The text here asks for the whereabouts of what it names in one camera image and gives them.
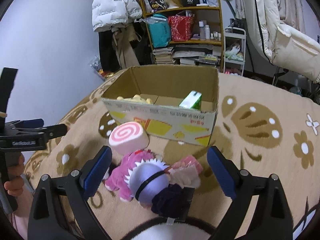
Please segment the person's left hand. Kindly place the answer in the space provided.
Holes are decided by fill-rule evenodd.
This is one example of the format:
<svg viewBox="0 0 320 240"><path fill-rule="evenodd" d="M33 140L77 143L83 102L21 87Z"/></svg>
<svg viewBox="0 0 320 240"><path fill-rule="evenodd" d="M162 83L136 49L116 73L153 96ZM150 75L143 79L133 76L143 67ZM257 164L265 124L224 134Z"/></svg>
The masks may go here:
<svg viewBox="0 0 320 240"><path fill-rule="evenodd" d="M18 197L23 193L24 181L21 175L24 171L24 156L20 153L18 164L8 167L8 174L12 176L9 181L4 183L4 189L8 195Z"/></svg>

